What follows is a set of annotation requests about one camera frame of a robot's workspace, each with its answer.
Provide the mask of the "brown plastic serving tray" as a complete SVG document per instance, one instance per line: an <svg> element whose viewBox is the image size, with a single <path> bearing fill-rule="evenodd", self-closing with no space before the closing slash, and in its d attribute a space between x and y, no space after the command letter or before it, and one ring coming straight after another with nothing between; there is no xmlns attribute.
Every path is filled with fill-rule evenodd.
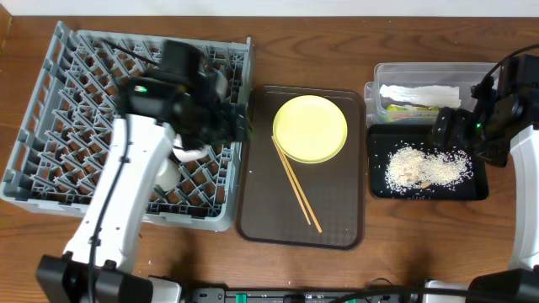
<svg viewBox="0 0 539 303"><path fill-rule="evenodd" d="M317 217L309 224L271 140L278 109L302 95L332 101L343 112L348 135L343 149L319 164L290 165ZM243 148L242 197L236 229L246 240L350 250L365 229L366 105L352 91L263 86L252 91L253 136Z"/></svg>

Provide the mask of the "light blue bowl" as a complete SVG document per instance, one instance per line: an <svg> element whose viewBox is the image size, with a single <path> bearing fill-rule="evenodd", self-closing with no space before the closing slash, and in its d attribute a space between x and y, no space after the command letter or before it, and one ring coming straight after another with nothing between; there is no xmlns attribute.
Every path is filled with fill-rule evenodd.
<svg viewBox="0 0 539 303"><path fill-rule="evenodd" d="M227 97L227 90L228 90L228 80L227 78L219 71L215 72L216 80L215 80L215 90L216 94L220 98L221 101L224 101Z"/></svg>

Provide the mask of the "yellow round plate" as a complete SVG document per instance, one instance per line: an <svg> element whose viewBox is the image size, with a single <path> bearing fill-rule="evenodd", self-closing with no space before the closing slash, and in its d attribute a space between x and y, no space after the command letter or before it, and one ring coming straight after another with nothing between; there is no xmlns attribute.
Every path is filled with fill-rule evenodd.
<svg viewBox="0 0 539 303"><path fill-rule="evenodd" d="M335 157L348 135L343 111L327 98L302 95L286 101L275 114L272 133L292 160L315 164Z"/></svg>

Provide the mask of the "pink white small plate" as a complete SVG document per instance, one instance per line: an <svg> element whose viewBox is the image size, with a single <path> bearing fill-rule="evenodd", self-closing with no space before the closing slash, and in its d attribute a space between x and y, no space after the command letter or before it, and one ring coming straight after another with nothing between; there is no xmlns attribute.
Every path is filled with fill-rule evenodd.
<svg viewBox="0 0 539 303"><path fill-rule="evenodd" d="M173 154L180 162L200 160L208 155L207 147L198 150L186 150L183 147L182 138L176 135L173 141Z"/></svg>

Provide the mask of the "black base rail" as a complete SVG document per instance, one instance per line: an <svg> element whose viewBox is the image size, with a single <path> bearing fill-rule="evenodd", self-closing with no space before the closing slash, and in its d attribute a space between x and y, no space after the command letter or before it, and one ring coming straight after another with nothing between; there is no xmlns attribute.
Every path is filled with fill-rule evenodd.
<svg viewBox="0 0 539 303"><path fill-rule="evenodd" d="M358 290L322 289L229 289L224 284L206 284L205 288L179 285L179 302L185 303L328 303Z"/></svg>

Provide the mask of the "black rectangular tray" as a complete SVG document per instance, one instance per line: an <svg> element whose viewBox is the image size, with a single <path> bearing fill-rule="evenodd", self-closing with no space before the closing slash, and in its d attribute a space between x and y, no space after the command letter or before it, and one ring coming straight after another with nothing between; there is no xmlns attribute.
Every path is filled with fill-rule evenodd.
<svg viewBox="0 0 539 303"><path fill-rule="evenodd" d="M455 190L434 186L434 191L413 189L406 194L391 193L386 188L384 172L389 155L401 147L412 146L427 152L449 152L459 148L439 148L428 142L431 125L378 124L368 130L367 146L371 175L371 190L379 198L394 199L450 199L483 200L488 197L488 180L483 162L476 162L472 156L474 177L456 186Z"/></svg>

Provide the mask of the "white crumpled tissue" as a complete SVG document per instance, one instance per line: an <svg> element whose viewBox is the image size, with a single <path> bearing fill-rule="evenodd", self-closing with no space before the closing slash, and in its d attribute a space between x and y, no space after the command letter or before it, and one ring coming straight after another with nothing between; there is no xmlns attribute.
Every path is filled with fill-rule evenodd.
<svg viewBox="0 0 539 303"><path fill-rule="evenodd" d="M459 87L431 85L416 88L407 88L397 85L382 85L379 94L383 98L390 98L401 103L422 105L425 107L458 108L460 99Z"/></svg>

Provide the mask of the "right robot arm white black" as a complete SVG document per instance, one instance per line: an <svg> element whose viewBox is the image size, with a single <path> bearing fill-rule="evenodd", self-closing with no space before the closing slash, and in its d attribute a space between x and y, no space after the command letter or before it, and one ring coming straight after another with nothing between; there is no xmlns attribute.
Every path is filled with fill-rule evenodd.
<svg viewBox="0 0 539 303"><path fill-rule="evenodd" d="M513 162L515 240L508 270L475 278L470 290L512 302L538 300L538 58L511 54L471 90L474 110L443 108L433 145L455 146L497 167Z"/></svg>

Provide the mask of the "clear plastic waste bin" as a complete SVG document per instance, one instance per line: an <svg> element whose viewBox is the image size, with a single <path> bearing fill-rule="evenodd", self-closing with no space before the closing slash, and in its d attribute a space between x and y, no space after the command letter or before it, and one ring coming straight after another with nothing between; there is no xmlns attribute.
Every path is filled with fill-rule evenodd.
<svg viewBox="0 0 539 303"><path fill-rule="evenodd" d="M471 97L471 89L480 83L492 63L478 62L429 62L429 63L380 63L375 67L374 80L365 85L366 123L432 125L438 112L387 111L390 104L414 105L383 98L379 94L382 85L397 85L407 88L431 85L459 87L462 101L458 108L472 111L477 100Z"/></svg>

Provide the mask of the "green orange snack wrapper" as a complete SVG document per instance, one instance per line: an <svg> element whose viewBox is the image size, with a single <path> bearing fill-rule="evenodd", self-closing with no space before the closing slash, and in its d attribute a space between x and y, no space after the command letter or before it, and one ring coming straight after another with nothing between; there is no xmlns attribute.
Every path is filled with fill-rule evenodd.
<svg viewBox="0 0 539 303"><path fill-rule="evenodd" d="M438 112L439 108L436 107L424 107L424 106L413 106L413 105L396 105L390 104L387 107L387 111L410 111L410 112Z"/></svg>

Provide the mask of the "wooden chopstick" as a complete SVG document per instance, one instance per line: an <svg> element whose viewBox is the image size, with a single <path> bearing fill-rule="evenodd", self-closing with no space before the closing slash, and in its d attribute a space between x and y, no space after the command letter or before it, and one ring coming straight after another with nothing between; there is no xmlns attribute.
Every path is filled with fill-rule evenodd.
<svg viewBox="0 0 539 303"><path fill-rule="evenodd" d="M320 225L320 223L319 223L319 221L318 221L318 218L316 217L316 215L315 215L315 213L314 213L314 211L313 211L313 209L312 209L312 207L311 207L311 204L309 203L309 200L307 199L307 196L306 196L306 194L305 194L305 192L304 192L304 190L303 190L303 188L302 188L302 186L301 186L301 184L300 184L300 182L299 182L298 177L296 176L296 173L295 173L295 171L294 171L294 169L293 169L291 163L290 163L290 166L291 166L291 170L292 170L292 172L293 172L293 176L294 176L295 180L297 181L297 183L298 183L298 185L299 185L300 193L301 193L301 195L302 195L302 197L303 197L303 199L304 199L304 202L305 202L305 204L306 204L306 207L307 207L307 213L309 214L309 217L310 217L310 219L311 219L311 223L316 227L318 233L322 233L322 232L323 232L323 229L322 229L322 227L321 227L321 225Z"/></svg>
<svg viewBox="0 0 539 303"><path fill-rule="evenodd" d="M292 187L292 190L296 196L296 199L298 201L298 204L300 205L300 208L302 209L302 213L303 215L305 216L306 218L306 221L307 221L307 224L308 225L311 225L311 219L309 217L309 214L307 213L307 207L306 207L306 204L304 202L304 199L300 193L300 188L299 188L299 185L297 183L297 181L295 180L294 176L293 176L293 172L291 170L291 166L290 166L290 163L288 163L288 160L286 158L286 155L283 153L283 151L279 148L277 142L276 142L276 139L271 136L271 140L273 141L273 144L274 144L274 147L277 151L277 154L280 158L280 161L285 169L285 172L286 172L286 176L288 177L289 179L289 182L291 184L291 187Z"/></svg>

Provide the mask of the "spilled rice pile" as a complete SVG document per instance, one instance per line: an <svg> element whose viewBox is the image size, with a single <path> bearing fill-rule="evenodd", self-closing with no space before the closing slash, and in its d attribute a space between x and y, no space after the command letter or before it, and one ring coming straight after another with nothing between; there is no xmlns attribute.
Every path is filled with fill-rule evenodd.
<svg viewBox="0 0 539 303"><path fill-rule="evenodd" d="M405 146L389 155L384 180L392 194L434 191L434 186L455 190L474 177L472 168L472 159L462 150L425 151Z"/></svg>

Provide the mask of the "white paper cup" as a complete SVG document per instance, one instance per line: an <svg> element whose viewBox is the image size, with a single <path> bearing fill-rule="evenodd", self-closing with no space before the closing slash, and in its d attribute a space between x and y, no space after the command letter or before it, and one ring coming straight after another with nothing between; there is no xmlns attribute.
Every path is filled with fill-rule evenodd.
<svg viewBox="0 0 539 303"><path fill-rule="evenodd" d="M179 183L181 177L179 165L166 158L157 170L155 185L162 191L169 191Z"/></svg>

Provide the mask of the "grey plastic dishwasher rack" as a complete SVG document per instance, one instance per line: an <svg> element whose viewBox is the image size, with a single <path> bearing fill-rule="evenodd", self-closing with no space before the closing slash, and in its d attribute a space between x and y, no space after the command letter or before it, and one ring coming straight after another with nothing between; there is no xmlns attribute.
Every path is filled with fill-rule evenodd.
<svg viewBox="0 0 539 303"><path fill-rule="evenodd" d="M34 213L83 217L109 150L116 86L159 61L162 48L160 36L58 23L1 181L2 199ZM228 229L241 153L231 143L181 163L178 185L152 195L144 221Z"/></svg>

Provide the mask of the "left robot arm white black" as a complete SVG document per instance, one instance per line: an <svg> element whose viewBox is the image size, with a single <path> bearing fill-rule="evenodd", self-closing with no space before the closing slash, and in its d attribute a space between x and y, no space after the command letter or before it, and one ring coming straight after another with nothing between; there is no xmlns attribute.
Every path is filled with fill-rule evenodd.
<svg viewBox="0 0 539 303"><path fill-rule="evenodd" d="M142 218L173 150L244 142L243 104L225 101L224 76L195 46L165 40L160 61L120 86L109 153L86 215L59 257L36 278L51 302L178 302L180 284L133 274Z"/></svg>

